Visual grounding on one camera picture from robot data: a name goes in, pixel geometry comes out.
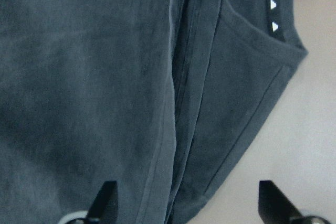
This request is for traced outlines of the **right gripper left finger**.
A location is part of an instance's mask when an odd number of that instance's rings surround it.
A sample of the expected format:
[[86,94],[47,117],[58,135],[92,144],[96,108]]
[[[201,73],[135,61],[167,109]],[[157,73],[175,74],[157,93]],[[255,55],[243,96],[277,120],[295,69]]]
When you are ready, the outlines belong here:
[[117,222],[118,217],[118,184],[116,181],[106,181],[100,188],[89,211],[85,223]]

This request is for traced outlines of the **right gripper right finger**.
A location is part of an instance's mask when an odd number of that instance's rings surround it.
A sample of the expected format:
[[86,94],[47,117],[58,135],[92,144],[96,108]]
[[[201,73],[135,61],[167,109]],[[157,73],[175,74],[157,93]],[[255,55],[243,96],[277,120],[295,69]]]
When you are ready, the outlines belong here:
[[272,180],[259,182],[258,213],[263,223],[291,223],[293,219],[302,217]]

